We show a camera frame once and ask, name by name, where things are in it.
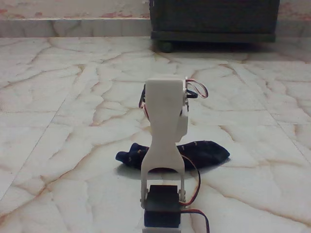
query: baseboard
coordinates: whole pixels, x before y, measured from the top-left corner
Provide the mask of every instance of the baseboard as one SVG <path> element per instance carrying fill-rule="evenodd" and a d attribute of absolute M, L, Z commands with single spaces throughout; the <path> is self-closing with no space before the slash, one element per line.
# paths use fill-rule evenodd
<path fill-rule="evenodd" d="M 0 20 L 0 37 L 150 36 L 144 18 Z M 311 21 L 280 20 L 277 37 L 311 37 Z"/>

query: white wall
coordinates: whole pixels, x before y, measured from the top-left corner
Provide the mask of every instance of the white wall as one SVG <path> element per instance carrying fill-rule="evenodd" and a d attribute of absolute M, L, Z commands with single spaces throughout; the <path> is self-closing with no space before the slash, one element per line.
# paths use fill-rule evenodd
<path fill-rule="evenodd" d="M 0 19 L 149 17 L 147 0 L 0 0 Z M 281 0 L 279 18 L 311 20 L 311 0 Z"/>

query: marble floor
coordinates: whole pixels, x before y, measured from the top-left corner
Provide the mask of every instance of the marble floor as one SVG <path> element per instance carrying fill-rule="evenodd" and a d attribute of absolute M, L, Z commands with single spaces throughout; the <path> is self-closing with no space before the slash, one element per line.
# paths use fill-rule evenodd
<path fill-rule="evenodd" d="M 146 37 L 0 39 L 0 233 L 141 232 L 139 171 L 115 155 L 150 144 L 138 100 L 156 73 L 209 89 L 190 101 L 182 143 L 212 140 L 231 153 L 202 171 L 192 205 L 211 233 L 311 233 L 310 45 L 163 54 Z M 187 196 L 195 184 L 187 174 Z M 184 216 L 183 233 L 204 223 Z"/>

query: robotic arm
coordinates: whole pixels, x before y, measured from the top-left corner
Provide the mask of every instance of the robotic arm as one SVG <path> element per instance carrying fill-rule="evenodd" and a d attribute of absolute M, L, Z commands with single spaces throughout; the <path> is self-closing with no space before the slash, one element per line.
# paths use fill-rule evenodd
<path fill-rule="evenodd" d="M 204 93 L 194 85 L 195 91 L 189 90 L 193 83 L 201 85 Z M 146 81 L 139 106 L 150 121 L 152 142 L 141 164 L 140 201 L 145 209 L 143 233 L 181 233 L 180 214 L 189 213 L 183 207 L 186 201 L 185 165 L 175 143 L 188 130 L 188 99 L 198 95 L 208 97 L 205 86 L 182 76 L 162 75 Z M 176 185 L 151 185 L 148 190 L 147 175 L 154 168 L 177 171 L 181 180 L 180 190 Z"/>

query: orange wire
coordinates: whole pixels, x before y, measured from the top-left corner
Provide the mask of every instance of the orange wire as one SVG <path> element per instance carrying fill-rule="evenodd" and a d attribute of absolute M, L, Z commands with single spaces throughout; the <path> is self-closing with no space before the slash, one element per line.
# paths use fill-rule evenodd
<path fill-rule="evenodd" d="M 188 202 L 183 202 L 183 201 L 180 201 L 179 204 L 182 205 L 182 206 L 188 206 L 188 205 L 191 205 L 194 200 L 196 199 L 196 197 L 198 196 L 199 194 L 199 190 L 200 190 L 200 187 L 201 187 L 201 175 L 200 175 L 200 172 L 199 170 L 196 168 L 195 164 L 193 163 L 193 161 L 191 161 L 191 159 L 189 159 L 188 157 L 184 156 L 184 155 L 181 155 L 183 158 L 187 159 L 191 164 L 192 166 L 195 168 L 195 170 L 198 172 L 198 177 L 199 177 L 199 182 L 198 182 L 198 185 L 196 187 L 196 190 L 193 194 L 193 196 L 191 197 L 190 201 Z"/>

